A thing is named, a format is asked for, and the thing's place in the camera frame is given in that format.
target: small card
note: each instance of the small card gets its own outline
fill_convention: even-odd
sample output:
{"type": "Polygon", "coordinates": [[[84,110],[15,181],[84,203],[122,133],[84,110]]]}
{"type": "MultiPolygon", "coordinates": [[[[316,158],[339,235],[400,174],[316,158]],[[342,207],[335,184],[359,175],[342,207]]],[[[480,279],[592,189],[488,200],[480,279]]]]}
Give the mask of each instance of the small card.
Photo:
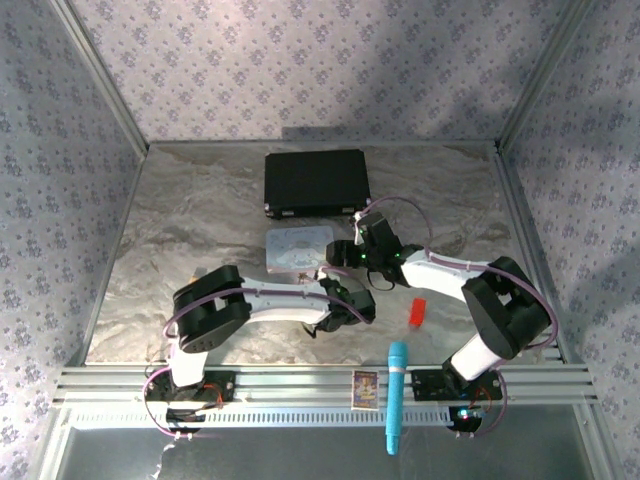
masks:
{"type": "Polygon", "coordinates": [[[351,409],[378,410],[378,372],[354,370],[351,409]]]}

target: wall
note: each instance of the wall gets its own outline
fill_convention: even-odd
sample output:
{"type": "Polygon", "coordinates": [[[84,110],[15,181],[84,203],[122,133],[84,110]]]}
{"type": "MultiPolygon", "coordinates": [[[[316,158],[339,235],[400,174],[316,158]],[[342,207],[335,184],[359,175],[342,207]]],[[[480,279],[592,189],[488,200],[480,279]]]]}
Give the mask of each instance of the wall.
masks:
{"type": "Polygon", "coordinates": [[[566,0],[75,0],[148,142],[493,139],[566,0]]]}
{"type": "Polygon", "coordinates": [[[22,478],[137,160],[47,2],[0,18],[0,478],[22,478]]]}
{"type": "Polygon", "coordinates": [[[628,478],[640,478],[640,8],[598,2],[509,155],[628,478]]]}

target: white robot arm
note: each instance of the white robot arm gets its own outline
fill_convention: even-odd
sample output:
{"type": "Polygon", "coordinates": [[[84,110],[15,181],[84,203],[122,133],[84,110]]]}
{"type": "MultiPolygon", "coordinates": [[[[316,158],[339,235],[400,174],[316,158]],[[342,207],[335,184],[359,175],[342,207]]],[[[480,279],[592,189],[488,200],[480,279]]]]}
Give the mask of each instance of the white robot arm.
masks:
{"type": "Polygon", "coordinates": [[[208,352],[247,323],[300,322],[315,337],[375,318],[368,290],[350,292],[330,278],[306,285],[258,282],[241,278],[232,265],[178,290],[173,301],[175,314],[164,333],[173,343],[169,365],[177,387],[200,382],[208,352]],[[174,328],[177,333],[169,333],[174,328]]]}
{"type": "Polygon", "coordinates": [[[355,240],[327,248],[330,265],[366,268],[389,282],[466,302],[478,333],[443,364],[452,389],[463,390],[511,360],[554,322],[550,307],[513,259],[466,262],[402,245],[380,213],[357,213],[355,220],[355,240]]]}

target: blue object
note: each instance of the blue object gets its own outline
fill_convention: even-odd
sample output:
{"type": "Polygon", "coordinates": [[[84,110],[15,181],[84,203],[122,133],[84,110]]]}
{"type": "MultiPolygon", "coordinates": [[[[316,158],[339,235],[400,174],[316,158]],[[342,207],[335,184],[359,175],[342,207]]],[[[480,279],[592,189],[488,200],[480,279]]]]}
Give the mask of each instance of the blue object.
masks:
{"type": "Polygon", "coordinates": [[[409,363],[409,348],[404,342],[394,342],[389,347],[389,392],[387,398],[387,452],[396,455],[402,434],[402,401],[404,399],[404,374],[409,363]]]}

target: red block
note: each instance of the red block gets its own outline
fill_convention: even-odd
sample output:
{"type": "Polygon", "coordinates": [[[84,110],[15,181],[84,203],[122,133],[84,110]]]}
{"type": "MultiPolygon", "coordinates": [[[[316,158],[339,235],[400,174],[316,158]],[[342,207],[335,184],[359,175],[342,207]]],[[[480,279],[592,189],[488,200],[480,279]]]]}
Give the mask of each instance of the red block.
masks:
{"type": "Polygon", "coordinates": [[[414,298],[411,305],[411,314],[409,315],[409,325],[419,328],[424,321],[427,313],[427,301],[424,298],[414,298]]]}

